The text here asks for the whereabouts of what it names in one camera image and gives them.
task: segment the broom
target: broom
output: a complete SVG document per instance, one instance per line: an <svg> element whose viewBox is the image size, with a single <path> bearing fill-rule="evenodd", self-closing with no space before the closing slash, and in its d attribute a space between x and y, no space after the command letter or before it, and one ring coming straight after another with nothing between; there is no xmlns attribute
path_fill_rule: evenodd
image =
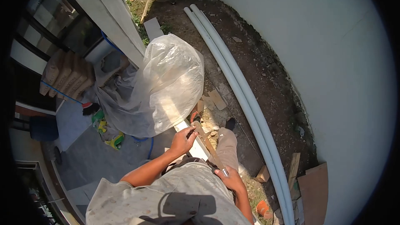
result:
<svg viewBox="0 0 400 225"><path fill-rule="evenodd" d="M96 112L100 109L100 105L99 105L98 103L96 103L96 102L95 102L95 103L91 103L91 102L81 103L81 102L79 102L78 100L75 100L75 99L73 99L73 98L71 98L71 97L68 97L66 94L60 92L59 90L57 90L56 88L52 87L51 85L48 85L46 82L43 82L43 80L41 80L40 82L42 82L44 85L46 85L46 86L52 88L52 89L55 90L56 92L62 94L64 97L67 97L67 98L71 99L71 100L74 101L74 102L77 102L77 103L82 104L82 108L83 108L82 114L83 114L84 116L89 116L89 115L91 115L91 114L94 114L94 113L96 113Z"/></svg>

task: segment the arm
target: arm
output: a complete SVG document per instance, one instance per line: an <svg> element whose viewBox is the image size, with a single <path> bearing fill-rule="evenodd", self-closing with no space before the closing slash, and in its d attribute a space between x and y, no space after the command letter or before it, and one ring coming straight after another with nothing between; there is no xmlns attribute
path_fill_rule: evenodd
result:
<svg viewBox="0 0 400 225"><path fill-rule="evenodd" d="M170 163L178 157L186 154L193 146L198 133L193 132L189 139L186 137L195 127L188 127L176 133L171 144L171 148L154 160L132 170L120 181L126 181L134 187L150 185L168 167Z"/></svg>
<svg viewBox="0 0 400 225"><path fill-rule="evenodd" d="M249 197L247 195L247 189L246 186L244 186L244 183L242 181L242 178L239 176L239 173L234 169L229 166L226 167L229 176L225 176L222 171L220 170L215 170L215 174L221 178L222 182L225 184L225 186L228 189L231 189L235 195L235 205L240 211L242 212L243 216L248 219L250 224L254 225L253 222L253 213L251 211L250 207L250 202L249 202Z"/></svg>

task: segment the blue hose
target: blue hose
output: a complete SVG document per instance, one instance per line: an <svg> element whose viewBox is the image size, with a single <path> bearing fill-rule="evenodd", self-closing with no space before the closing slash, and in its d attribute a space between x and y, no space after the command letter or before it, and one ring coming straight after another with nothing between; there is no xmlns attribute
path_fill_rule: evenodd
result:
<svg viewBox="0 0 400 225"><path fill-rule="evenodd" d="M147 139L148 139L148 138L139 139L139 138L136 138L134 136L131 136L131 137L137 142L144 142L144 141L147 141ZM147 159L150 159L151 151L153 150L153 145L154 145L154 138L151 138L151 146L150 146L149 154L147 155Z"/></svg>
<svg viewBox="0 0 400 225"><path fill-rule="evenodd" d="M116 47L110 40L108 40L106 34L102 30L100 30L100 31L101 31L101 35L103 36L104 40L106 42L108 42L108 44L111 45L114 49L116 49L117 51L119 51L123 54L123 52L118 47Z"/></svg>

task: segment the grass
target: grass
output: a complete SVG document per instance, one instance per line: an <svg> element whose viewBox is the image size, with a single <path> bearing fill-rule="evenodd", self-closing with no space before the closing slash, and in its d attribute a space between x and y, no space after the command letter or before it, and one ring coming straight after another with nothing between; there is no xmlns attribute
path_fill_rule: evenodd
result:
<svg viewBox="0 0 400 225"><path fill-rule="evenodd" d="M253 178L248 176L246 173L242 173L242 180L247 188L250 207L255 215L258 215L256 212L257 204L261 200L267 200L267 196L264 193L263 185ZM264 217L258 216L258 219L263 225L272 225L273 219L264 219Z"/></svg>
<svg viewBox="0 0 400 225"><path fill-rule="evenodd" d="M146 32L146 29L144 28L144 25L140 23L140 18L142 17L144 8L146 6L146 2L147 2L147 0L134 0L134 1L126 0L126 4L128 5L130 12L132 13L132 21L138 27L137 31L139 32L139 36L141 37L142 42L145 47L147 47L147 45L149 44L150 41L149 41L149 37L147 36L147 32ZM154 0L150 0L147 11L150 10L153 2L154 2ZM171 29L172 29L172 27L168 23L161 26L161 30L163 31L163 33L165 35L170 33Z"/></svg>
<svg viewBox="0 0 400 225"><path fill-rule="evenodd" d="M126 4L128 5L130 12L132 13L132 21L138 27L137 31L139 32L139 36L142 39L144 46L147 47L147 45L149 44L149 37L147 36L147 32L146 29L144 28L144 25L140 23L140 18L142 17L143 9L139 17L138 13L140 12L140 5L134 2L135 1L131 2L130 0L126 0Z"/></svg>

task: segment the glass window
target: glass window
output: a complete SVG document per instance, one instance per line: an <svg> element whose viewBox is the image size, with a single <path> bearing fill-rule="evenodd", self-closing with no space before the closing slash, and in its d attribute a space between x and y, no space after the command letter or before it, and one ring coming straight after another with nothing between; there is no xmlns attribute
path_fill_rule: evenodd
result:
<svg viewBox="0 0 400 225"><path fill-rule="evenodd" d="M17 32L28 42L33 44L33 46L49 56L52 56L58 50L58 47L56 45L43 37L25 19L21 19L21 22L17 27Z"/></svg>
<svg viewBox="0 0 400 225"><path fill-rule="evenodd" d="M27 10L56 37L61 37L78 16L67 0L30 0Z"/></svg>
<svg viewBox="0 0 400 225"><path fill-rule="evenodd" d="M67 34L63 44L83 56L102 37L99 27L83 17Z"/></svg>

